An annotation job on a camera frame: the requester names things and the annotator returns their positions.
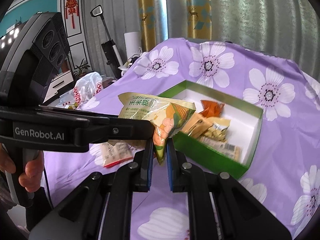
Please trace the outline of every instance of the teal wall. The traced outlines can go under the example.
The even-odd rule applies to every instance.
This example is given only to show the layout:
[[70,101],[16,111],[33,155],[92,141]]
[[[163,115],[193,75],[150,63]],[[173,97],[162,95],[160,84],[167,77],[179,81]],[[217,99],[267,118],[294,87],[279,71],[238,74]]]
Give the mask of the teal wall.
[[7,29],[16,23],[16,20],[25,22],[37,12],[57,12],[57,0],[28,0],[8,12],[0,23],[0,37]]

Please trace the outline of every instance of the potted plant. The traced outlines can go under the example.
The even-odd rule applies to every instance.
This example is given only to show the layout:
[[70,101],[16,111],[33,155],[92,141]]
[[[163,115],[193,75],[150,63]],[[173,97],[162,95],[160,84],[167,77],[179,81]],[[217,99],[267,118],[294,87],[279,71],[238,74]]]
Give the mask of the potted plant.
[[74,70],[73,74],[79,79],[82,78],[83,76],[85,76],[88,73],[88,69],[90,68],[90,66],[88,65],[88,63],[84,63],[84,59],[81,61],[80,66],[76,65],[76,69]]

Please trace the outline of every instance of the white cylinder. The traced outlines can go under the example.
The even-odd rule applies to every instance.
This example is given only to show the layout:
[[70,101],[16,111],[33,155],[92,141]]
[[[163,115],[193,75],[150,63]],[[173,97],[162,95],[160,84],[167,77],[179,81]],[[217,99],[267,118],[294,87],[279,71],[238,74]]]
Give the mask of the white cylinder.
[[142,52],[140,32],[125,33],[124,42],[127,51],[127,59],[132,57],[134,54]]

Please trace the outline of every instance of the purple bedsheet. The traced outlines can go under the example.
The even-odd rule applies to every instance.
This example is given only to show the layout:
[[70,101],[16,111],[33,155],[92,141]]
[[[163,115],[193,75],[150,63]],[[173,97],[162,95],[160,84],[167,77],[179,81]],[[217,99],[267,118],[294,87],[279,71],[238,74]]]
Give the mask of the purple bedsheet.
[[[158,95],[190,80],[262,107],[263,125],[255,157],[240,182],[295,237],[320,204],[320,84],[291,60],[266,56],[236,44],[196,44],[169,39],[145,54],[119,81],[82,106],[119,114],[118,95]],[[94,153],[45,153],[54,205],[91,172],[103,174]],[[166,166],[154,163],[149,193],[133,196],[131,239],[187,240],[185,194],[169,190]]]

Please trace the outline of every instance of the green box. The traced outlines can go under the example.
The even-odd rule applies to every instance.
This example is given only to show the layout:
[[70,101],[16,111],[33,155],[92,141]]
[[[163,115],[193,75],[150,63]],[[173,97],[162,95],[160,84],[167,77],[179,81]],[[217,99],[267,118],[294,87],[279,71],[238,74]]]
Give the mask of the green box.
[[239,179],[249,169],[259,140],[263,110],[239,98],[190,81],[183,81],[159,95],[164,98],[195,102],[196,112],[202,111],[200,100],[225,103],[221,117],[231,119],[227,139],[230,144],[242,147],[240,162],[236,162],[217,150],[200,143],[179,131],[173,136],[176,150],[184,153],[214,173],[228,172]]

